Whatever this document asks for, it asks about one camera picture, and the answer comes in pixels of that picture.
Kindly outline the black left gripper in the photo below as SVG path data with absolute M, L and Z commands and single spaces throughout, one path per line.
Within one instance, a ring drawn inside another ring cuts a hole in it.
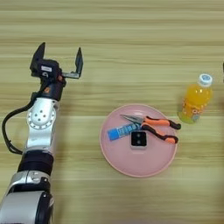
M 37 62 L 44 58 L 46 43 L 43 42 L 39 45 L 36 52 L 33 54 L 30 69 L 34 72 L 37 68 Z M 79 79 L 83 68 L 83 58 L 81 48 L 79 48 L 76 59 L 76 73 L 57 73 L 50 75 L 47 72 L 43 72 L 39 75 L 40 78 L 40 90 L 38 91 L 38 97 L 48 98 L 55 101 L 59 101 L 62 96 L 63 88 L 66 86 L 66 78 Z

